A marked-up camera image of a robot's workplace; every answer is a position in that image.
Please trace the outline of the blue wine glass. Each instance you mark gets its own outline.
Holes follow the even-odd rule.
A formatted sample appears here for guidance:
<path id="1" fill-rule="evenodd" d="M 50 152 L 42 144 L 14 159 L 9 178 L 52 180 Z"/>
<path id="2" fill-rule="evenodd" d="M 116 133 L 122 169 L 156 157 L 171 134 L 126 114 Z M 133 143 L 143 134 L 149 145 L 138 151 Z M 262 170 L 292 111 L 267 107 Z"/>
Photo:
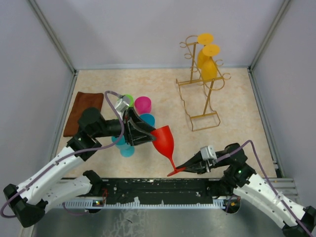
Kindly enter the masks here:
<path id="1" fill-rule="evenodd" d="M 125 141 L 124 136 L 122 136 L 122 138 L 116 143 L 116 147 L 119 149 L 120 154 L 125 158 L 134 155 L 135 148 Z"/>
<path id="2" fill-rule="evenodd" d="M 153 115 L 146 113 L 146 114 L 141 114 L 139 117 L 150 126 L 155 127 L 156 120 Z"/>

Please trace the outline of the green wine glass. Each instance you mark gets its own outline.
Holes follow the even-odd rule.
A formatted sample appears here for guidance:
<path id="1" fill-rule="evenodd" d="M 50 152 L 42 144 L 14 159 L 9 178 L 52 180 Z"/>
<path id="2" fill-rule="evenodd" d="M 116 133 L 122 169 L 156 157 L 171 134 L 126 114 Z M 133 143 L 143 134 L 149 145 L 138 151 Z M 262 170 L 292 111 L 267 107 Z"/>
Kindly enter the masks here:
<path id="1" fill-rule="evenodd" d="M 128 106 L 128 107 L 134 107 L 134 99 L 131 95 L 125 94 L 123 95 L 123 102 Z"/>

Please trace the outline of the pink wine glass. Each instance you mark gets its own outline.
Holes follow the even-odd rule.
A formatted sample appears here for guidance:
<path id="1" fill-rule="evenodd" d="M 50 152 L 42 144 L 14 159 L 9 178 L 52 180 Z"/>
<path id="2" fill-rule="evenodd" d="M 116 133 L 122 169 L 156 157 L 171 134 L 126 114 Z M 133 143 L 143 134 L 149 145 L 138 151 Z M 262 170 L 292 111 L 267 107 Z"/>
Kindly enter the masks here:
<path id="1" fill-rule="evenodd" d="M 139 115 L 148 114 L 152 110 L 152 101 L 147 96 L 140 96 L 135 100 L 134 107 Z"/>

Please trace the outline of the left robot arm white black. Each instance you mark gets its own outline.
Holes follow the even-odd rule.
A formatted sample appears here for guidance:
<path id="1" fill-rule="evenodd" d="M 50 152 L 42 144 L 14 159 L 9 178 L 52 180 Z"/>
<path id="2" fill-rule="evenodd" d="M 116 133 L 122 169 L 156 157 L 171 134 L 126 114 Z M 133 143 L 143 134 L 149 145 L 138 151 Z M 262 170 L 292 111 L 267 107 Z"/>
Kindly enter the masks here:
<path id="1" fill-rule="evenodd" d="M 103 181 L 92 170 L 80 177 L 60 184 L 66 173 L 86 162 L 101 147 L 99 137 L 123 136 L 131 146 L 152 142 L 155 128 L 142 120 L 133 108 L 118 119 L 105 120 L 100 111 L 90 107 L 78 120 L 78 132 L 62 151 L 46 166 L 26 181 L 7 185 L 3 193 L 8 205 L 24 228 L 36 224 L 55 206 L 77 196 L 97 196 L 103 190 Z"/>

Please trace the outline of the red wine glass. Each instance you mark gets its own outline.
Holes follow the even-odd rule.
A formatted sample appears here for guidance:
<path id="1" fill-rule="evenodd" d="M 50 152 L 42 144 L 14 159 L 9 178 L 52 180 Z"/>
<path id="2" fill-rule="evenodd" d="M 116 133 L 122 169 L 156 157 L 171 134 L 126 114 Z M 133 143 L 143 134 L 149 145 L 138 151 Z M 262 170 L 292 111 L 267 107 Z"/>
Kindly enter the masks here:
<path id="1" fill-rule="evenodd" d="M 151 135 L 155 137 L 155 140 L 152 142 L 155 149 L 162 154 L 164 157 L 169 159 L 173 171 L 171 171 L 167 177 L 173 176 L 179 172 L 185 170 L 185 167 L 177 168 L 173 160 L 174 152 L 174 138 L 171 132 L 171 129 L 168 125 L 155 129 L 151 132 Z"/>

